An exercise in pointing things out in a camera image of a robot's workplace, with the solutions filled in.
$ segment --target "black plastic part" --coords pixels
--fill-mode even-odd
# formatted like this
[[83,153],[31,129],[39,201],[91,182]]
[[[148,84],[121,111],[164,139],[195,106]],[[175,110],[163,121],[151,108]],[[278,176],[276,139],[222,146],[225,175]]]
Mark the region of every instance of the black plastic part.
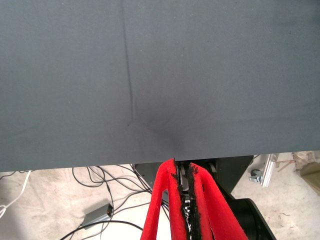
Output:
[[[239,157],[210,158],[177,162],[178,167],[188,172],[191,162],[205,168],[214,178],[233,214],[244,230],[249,240],[276,240],[268,224],[259,212],[255,203],[249,199],[235,199],[231,192],[237,182],[253,161],[252,155]],[[161,163],[136,164],[138,172],[153,186],[156,172]]]

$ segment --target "concrete floor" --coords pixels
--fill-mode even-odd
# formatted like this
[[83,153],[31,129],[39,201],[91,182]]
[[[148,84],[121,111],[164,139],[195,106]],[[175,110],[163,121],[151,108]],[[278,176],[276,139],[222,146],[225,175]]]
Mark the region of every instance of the concrete floor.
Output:
[[[291,159],[288,153],[280,155],[281,160]],[[320,196],[318,196],[295,172],[291,164],[281,172],[275,170],[268,188],[250,182],[252,168],[262,167],[261,159],[255,159],[249,166],[232,194],[236,198],[251,198],[278,240],[317,240],[320,236]],[[106,166],[114,176],[133,174],[118,166]],[[75,174],[84,183],[89,183],[84,167],[76,168]],[[16,173],[0,180],[0,205],[7,204],[21,191],[26,173]],[[126,182],[132,188],[133,183]],[[118,183],[110,182],[115,206],[118,206],[131,192]],[[22,197],[14,203],[0,219],[0,240],[57,240],[77,228],[84,215],[109,203],[110,196],[105,185],[96,188],[78,184],[70,168],[37,170],[31,173]],[[123,206],[130,207],[147,203],[150,194],[132,196]],[[141,227],[148,205],[125,210],[114,216],[114,220],[135,223]],[[99,232],[101,226],[81,230],[73,236],[79,240]],[[141,232],[127,225],[111,223],[101,239],[138,240]],[[170,225],[163,211],[160,211],[158,240],[170,239]]]

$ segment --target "gray cloth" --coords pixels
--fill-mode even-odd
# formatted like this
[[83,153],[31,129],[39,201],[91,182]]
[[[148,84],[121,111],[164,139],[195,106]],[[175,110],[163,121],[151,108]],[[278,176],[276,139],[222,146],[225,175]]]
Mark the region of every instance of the gray cloth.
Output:
[[315,0],[0,2],[0,171],[320,149]]

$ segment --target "black cable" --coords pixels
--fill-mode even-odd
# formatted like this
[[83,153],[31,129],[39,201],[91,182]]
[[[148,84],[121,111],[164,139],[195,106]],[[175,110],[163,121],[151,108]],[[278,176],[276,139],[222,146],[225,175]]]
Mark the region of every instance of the black cable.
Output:
[[[99,169],[101,169],[102,171],[104,171],[104,172],[105,172],[106,174],[108,174],[112,179],[116,180],[119,184],[121,184],[121,185],[124,186],[125,188],[127,188],[127,189],[129,189],[129,190],[131,190],[131,191],[134,191],[134,192],[139,192],[139,190],[133,189],[133,188],[125,185],[123,182],[119,181],[116,177],[114,177],[110,172],[108,172],[108,171],[105,170],[104,168],[102,168],[102,167],[100,167],[100,166],[96,166],[96,167],[99,168]],[[141,186],[137,185],[136,182],[134,182],[134,181],[132,181],[131,179],[128,179],[128,178],[127,178],[127,180],[130,181],[130,182],[132,182],[132,183],[134,183],[136,186],[138,186],[139,188],[141,188],[141,189],[143,190],[143,188],[142,188]]]
[[118,166],[118,167],[120,167],[120,168],[123,168],[123,169],[127,169],[127,170],[129,170],[130,172],[132,172],[132,173],[135,173],[133,170],[131,170],[130,168],[128,168],[128,167],[126,167],[126,166],[122,166],[122,165],[119,165],[119,164],[117,164],[116,166]]
[[[137,170],[134,168],[134,166],[131,166],[131,167],[132,167],[132,170],[131,170],[130,168],[128,168],[128,167],[125,167],[125,166],[121,166],[121,165],[117,165],[117,166],[118,166],[118,167],[121,167],[121,168],[123,168],[123,169],[126,169],[126,170],[128,170],[128,171],[130,171],[130,172],[132,172],[132,173],[134,173],[135,176],[137,177],[137,179],[139,180],[139,182],[141,183],[142,187],[141,187],[139,184],[137,184],[136,182],[134,182],[134,181],[132,181],[131,179],[129,179],[129,178],[126,178],[126,177],[114,177],[112,174],[110,174],[110,172],[108,172],[106,169],[104,169],[104,168],[102,168],[102,167],[100,167],[100,166],[95,166],[95,167],[98,168],[99,170],[101,170],[103,176],[101,176],[98,172],[96,172],[96,171],[93,169],[93,167],[86,167],[91,182],[92,182],[92,183],[95,183],[95,184],[98,184],[98,185],[87,185],[87,184],[84,184],[84,183],[80,182],[80,181],[76,178],[76,176],[75,176],[75,174],[74,174],[74,169],[72,169],[72,175],[73,175],[73,177],[75,178],[75,180],[76,180],[79,184],[81,184],[81,185],[83,185],[83,186],[85,186],[85,187],[97,188],[97,187],[100,187],[103,183],[106,183],[107,188],[108,188],[108,191],[109,191],[109,193],[110,193],[110,197],[111,197],[111,201],[112,201],[112,206],[113,206],[113,207],[115,207],[115,205],[114,205],[114,202],[113,202],[113,197],[112,197],[112,194],[111,194],[111,191],[110,191],[108,182],[110,182],[110,181],[117,181],[117,182],[118,182],[119,184],[121,184],[123,187],[125,187],[125,188],[133,191],[133,193],[129,194],[129,195],[125,198],[125,200],[124,200],[117,208],[114,208],[113,214],[112,214],[110,220],[112,219],[112,217],[113,217],[115,214],[117,214],[117,213],[119,213],[119,212],[122,212],[122,211],[127,210],[127,209],[136,208],[136,207],[140,207],[140,206],[143,206],[143,205],[148,204],[148,203],[144,203],[144,204],[140,204],[140,205],[136,205],[136,206],[126,207],[126,208],[124,208],[124,209],[121,209],[121,210],[115,212],[116,210],[118,210],[119,208],[121,208],[121,207],[127,202],[127,200],[128,200],[131,196],[136,195],[136,194],[140,194],[140,193],[150,193],[150,194],[152,193],[152,189],[148,186],[148,184],[145,182],[145,180],[144,180],[144,179],[141,177],[141,175],[137,172]],[[90,170],[91,170],[95,175],[97,175],[97,176],[101,179],[101,181],[93,180],[93,178],[92,178],[92,176],[91,176]],[[112,179],[106,179],[105,173],[108,174]],[[137,187],[139,187],[141,190],[133,189],[133,188],[127,186],[126,184],[124,184],[123,182],[121,182],[121,181],[119,181],[119,180],[127,180],[127,181],[130,181],[130,182],[132,182],[133,184],[135,184]],[[169,204],[169,203],[168,203],[167,201],[165,201],[165,200],[162,200],[162,202],[161,202],[161,207],[162,207],[162,209],[163,209],[166,217],[167,217],[168,220],[169,220],[169,216],[168,216],[168,214],[167,214],[167,212],[166,212],[166,210],[167,210],[167,211],[169,210],[168,204]],[[107,225],[106,225],[105,227],[104,227],[104,224],[105,224],[105,223],[102,224],[102,227],[101,227],[101,231],[100,231],[100,232],[98,232],[97,234],[88,236],[88,237],[86,237],[86,238],[83,238],[82,240],[86,240],[86,239],[95,237],[95,236],[97,236],[97,235],[99,235],[99,234],[100,234],[100,238],[101,238],[101,237],[102,237],[102,232],[108,227],[109,222],[107,223]]]
[[104,221],[97,221],[97,222],[94,222],[94,223],[90,223],[88,225],[84,225],[84,226],[81,226],[71,232],[69,232],[67,235],[65,235],[64,237],[62,237],[60,240],[65,240],[67,237],[69,237],[70,235],[72,235],[73,233],[77,232],[77,231],[80,231],[81,229],[84,229],[84,228],[88,228],[90,226],[94,226],[94,225],[97,225],[97,224],[103,224],[103,223],[118,223],[118,224],[127,224],[127,225],[130,225],[130,226],[133,226],[139,230],[143,230],[143,228],[139,227],[138,225],[135,225],[134,223],[132,222],[128,222],[128,221],[120,221],[120,220],[104,220]]
[[80,181],[77,179],[74,170],[75,170],[75,168],[73,167],[73,168],[71,169],[73,178],[74,178],[79,184],[81,184],[82,186],[85,186],[85,187],[88,187],[88,188],[98,188],[98,187],[100,187],[100,186],[103,184],[103,183],[102,183],[102,184],[100,184],[100,185],[94,185],[94,186],[84,184],[83,182],[80,182]]
[[140,193],[146,193],[146,191],[137,191],[137,192],[133,192],[133,193],[129,194],[129,195],[125,198],[125,200],[124,200],[117,208],[114,209],[114,211],[116,211],[116,210],[118,210],[119,208],[121,208],[121,207],[126,203],[126,201],[127,201],[130,197],[132,197],[133,195],[136,195],[136,194],[140,194]]
[[[105,182],[106,188],[107,188],[107,190],[108,190],[108,192],[109,192],[109,194],[110,194],[112,207],[114,208],[114,207],[115,207],[114,198],[113,198],[113,196],[112,196],[112,193],[111,193],[110,187],[109,187],[109,185],[108,185],[108,182],[106,181],[105,172],[104,172],[101,168],[99,168],[99,169],[102,170],[102,173],[103,173],[103,177],[102,177],[100,174],[98,174],[97,172],[95,172],[91,167],[89,167],[89,168],[91,169],[91,171],[93,171],[97,176],[99,176],[99,177]],[[113,216],[114,216],[113,213],[114,213],[114,210],[113,210],[112,213],[111,213],[110,220],[112,220],[112,218],[113,218]],[[101,239],[101,236],[102,236],[103,228],[104,228],[104,223],[102,224],[102,227],[101,227],[100,239]]]
[[8,175],[1,176],[1,177],[0,177],[0,180],[3,179],[3,178],[5,178],[5,177],[10,177],[10,176],[12,176],[13,174],[15,174],[16,172],[17,172],[17,171],[14,171],[14,172],[12,172],[12,173],[10,173],[10,174],[8,174]]
[[[141,206],[144,206],[144,205],[147,205],[147,204],[150,204],[150,202],[146,202],[146,203],[143,203],[143,204],[140,204],[140,205],[129,206],[129,207],[123,208],[123,209],[115,212],[115,213],[113,214],[113,216],[116,215],[116,214],[118,214],[118,213],[120,213],[120,212],[122,212],[122,211],[124,211],[124,210],[133,209],[133,208],[138,208],[138,207],[141,207]],[[104,230],[106,230],[107,227],[108,227],[108,226],[102,227],[100,232],[98,232],[98,233],[96,233],[96,234],[94,234],[94,235],[91,235],[91,236],[87,236],[87,237],[85,237],[85,238],[82,238],[81,240],[86,240],[86,239],[93,238],[93,237],[101,234]]]
[[[91,180],[91,182],[93,182],[93,183],[98,183],[99,185],[95,185],[95,186],[92,186],[92,185],[87,185],[87,184],[84,184],[84,183],[82,183],[82,182],[80,182],[77,178],[76,178],[76,176],[75,176],[75,173],[74,173],[74,168],[72,168],[72,175],[73,175],[73,177],[74,177],[74,179],[79,183],[79,184],[81,184],[81,185],[83,185],[83,186],[85,186],[85,187],[89,187],[89,188],[97,188],[97,187],[100,187],[102,184],[106,184],[106,188],[107,188],[107,190],[108,190],[108,192],[109,192],[109,194],[110,194],[110,198],[111,198],[111,203],[112,203],[112,207],[114,208],[114,198],[113,198],[113,195],[112,195],[112,193],[111,193],[111,190],[110,190],[110,187],[109,187],[109,185],[108,185],[108,181],[106,180],[106,175],[105,175],[105,172],[102,170],[101,172],[102,172],[102,174],[103,174],[103,176],[101,176],[98,172],[96,172],[92,167],[86,167],[86,169],[87,169],[87,171],[88,171],[88,174],[89,174],[89,178],[90,178],[90,180]],[[95,174],[95,175],[97,175],[100,179],[101,179],[101,181],[95,181],[95,180],[93,180],[93,178],[92,178],[92,176],[91,176],[91,173],[90,173],[90,170]]]
[[164,211],[164,214],[165,214],[166,218],[167,218],[167,219],[168,219],[168,221],[170,222],[170,218],[169,218],[169,216],[168,216],[168,214],[167,214],[167,212],[166,212],[166,210],[165,210],[164,206],[163,206],[163,205],[161,205],[161,208],[162,208],[162,210]]
[[124,210],[128,210],[128,209],[134,209],[134,208],[138,208],[138,207],[141,207],[141,206],[144,206],[144,205],[147,205],[147,204],[150,204],[150,202],[146,202],[146,203],[143,203],[143,204],[139,204],[139,205],[136,205],[136,206],[129,206],[129,207],[126,207],[126,208],[123,208],[123,209],[120,209],[119,211],[115,212],[114,215],[124,211]]

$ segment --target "cable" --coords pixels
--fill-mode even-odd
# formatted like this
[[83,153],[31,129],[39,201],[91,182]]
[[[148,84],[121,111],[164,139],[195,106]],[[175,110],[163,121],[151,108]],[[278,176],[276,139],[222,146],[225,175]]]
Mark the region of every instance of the cable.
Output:
[[118,223],[118,224],[127,224],[127,225],[130,225],[130,226],[133,226],[139,230],[143,230],[143,228],[139,227],[138,225],[135,225],[134,223],[132,222],[128,222],[128,221],[120,221],[120,220],[104,220],[104,221],[97,221],[97,222],[94,222],[94,223],[90,223],[88,225],[84,225],[84,226],[81,226],[71,232],[69,232],[67,235],[65,235],[64,237],[62,237],[60,240],[65,240],[67,239],[67,237],[69,237],[70,235],[72,235],[73,233],[77,232],[77,231],[80,231],[81,229],[84,229],[84,228],[88,228],[90,226],[94,226],[94,225],[97,225],[97,224],[103,224],[103,223]]
[[[114,203],[113,203],[113,201],[112,201],[112,206],[114,207],[114,209],[113,209],[113,214],[112,214],[110,220],[112,219],[112,217],[113,217],[115,214],[118,214],[118,213],[120,213],[120,212],[122,212],[122,211],[124,211],[124,210],[132,209],[132,208],[136,208],[136,207],[140,207],[140,206],[149,204],[149,203],[143,203],[143,204],[139,204],[139,205],[136,205],[136,206],[131,206],[131,207],[126,207],[126,208],[120,209],[120,208],[128,201],[128,199],[129,199],[130,197],[132,197],[133,195],[140,194],[140,193],[149,193],[149,194],[152,194],[152,189],[148,186],[148,184],[145,182],[145,180],[143,179],[143,177],[137,172],[137,170],[134,168],[134,166],[131,166],[132,170],[131,170],[130,168],[125,167],[125,166],[122,166],[122,165],[116,165],[116,166],[118,166],[118,167],[120,167],[120,168],[123,168],[123,169],[126,169],[126,170],[130,171],[131,173],[134,173],[135,176],[136,176],[136,178],[137,178],[137,179],[139,180],[139,182],[141,183],[141,185],[137,184],[135,181],[133,181],[133,180],[131,180],[131,179],[129,179],[129,178],[126,178],[126,177],[114,177],[108,170],[104,169],[104,168],[101,167],[101,166],[95,166],[95,168],[98,168],[99,170],[101,170],[103,176],[101,176],[100,173],[96,172],[95,169],[94,169],[94,167],[91,167],[91,166],[86,167],[86,169],[87,169],[87,171],[88,171],[88,174],[89,174],[90,181],[91,181],[92,183],[97,184],[97,185],[88,185],[88,184],[84,184],[84,183],[80,182],[80,181],[77,179],[77,177],[75,176],[75,174],[74,174],[74,169],[72,169],[72,175],[73,175],[73,177],[75,178],[75,180],[76,180],[79,184],[81,184],[81,185],[83,185],[83,186],[85,186],[85,187],[96,188],[96,187],[100,187],[103,183],[106,183],[106,184],[107,184],[107,182],[116,181],[116,182],[118,182],[119,184],[121,184],[123,187],[125,187],[126,189],[133,191],[133,193],[127,195],[126,198],[125,198],[125,200],[124,200],[119,206],[117,206],[117,207],[115,207],[115,205],[114,205]],[[101,179],[101,181],[94,180],[94,179],[92,178],[92,176],[91,176],[91,171],[92,171],[95,175],[97,175],[97,176]],[[109,176],[111,177],[111,179],[106,179],[105,173],[106,173],[107,175],[109,175]],[[124,184],[124,183],[123,183],[122,181],[120,181],[120,180],[130,181],[131,183],[133,183],[134,185],[136,185],[136,186],[137,186],[139,189],[141,189],[141,190],[133,189],[133,188],[129,187],[128,185]],[[164,211],[164,214],[166,215],[166,217],[167,217],[168,220],[169,220],[169,216],[168,216],[168,214],[167,214],[167,212],[166,212],[166,210],[167,210],[167,211],[169,210],[168,204],[169,204],[169,203],[168,203],[167,201],[165,201],[165,200],[162,200],[162,202],[161,202],[161,207],[162,207],[162,209],[163,209],[163,211]],[[108,227],[109,222],[107,223],[106,226],[104,226],[104,224],[105,224],[105,223],[102,224],[101,230],[100,230],[99,232],[97,232],[97,233],[95,233],[95,234],[93,234],[93,235],[90,235],[90,236],[88,236],[88,237],[82,238],[81,240],[86,240],[86,239],[89,239],[89,238],[93,238],[93,237],[95,237],[95,236],[97,236],[97,235],[99,235],[99,234],[100,234],[100,238],[101,238],[101,237],[102,237],[102,232]]]
[[10,176],[12,176],[12,175],[15,174],[15,173],[16,173],[16,171],[10,173],[9,175],[1,176],[1,177],[0,177],[0,180],[3,179],[3,178],[5,178],[5,177],[10,177]]
[[114,215],[124,211],[124,210],[128,210],[128,209],[134,209],[134,208],[138,208],[138,207],[141,207],[141,206],[144,206],[144,205],[148,205],[150,204],[150,202],[146,202],[146,203],[142,203],[142,204],[139,204],[139,205],[136,205],[136,206],[129,206],[129,207],[126,207],[126,208],[123,208],[123,209],[120,209],[119,211],[115,212]]
[[25,177],[25,180],[24,180],[24,183],[23,183],[22,190],[21,190],[20,194],[14,200],[12,200],[8,205],[0,205],[0,207],[3,207],[0,210],[0,218],[5,214],[7,208],[10,207],[15,201],[17,201],[21,197],[21,195],[24,193],[30,174],[31,174],[31,171],[28,171],[28,173],[27,173],[27,175]]
[[[104,172],[105,172],[106,174],[108,174],[112,179],[116,180],[119,184],[121,184],[121,185],[124,186],[125,188],[127,188],[127,189],[129,189],[129,190],[131,190],[131,191],[134,191],[134,192],[138,192],[138,191],[139,191],[139,190],[137,190],[137,189],[133,189],[133,188],[125,185],[123,182],[119,181],[116,177],[114,177],[110,172],[108,172],[108,171],[105,170],[104,168],[102,168],[102,167],[100,167],[100,166],[96,166],[96,167],[99,168],[99,169],[101,169],[102,171],[104,171]],[[143,190],[143,188],[142,188],[141,186],[137,185],[137,183],[135,183],[135,182],[132,181],[131,179],[128,179],[128,178],[127,178],[127,180],[130,181],[130,182],[132,182],[132,183],[134,183],[136,186],[140,187],[140,188]]]

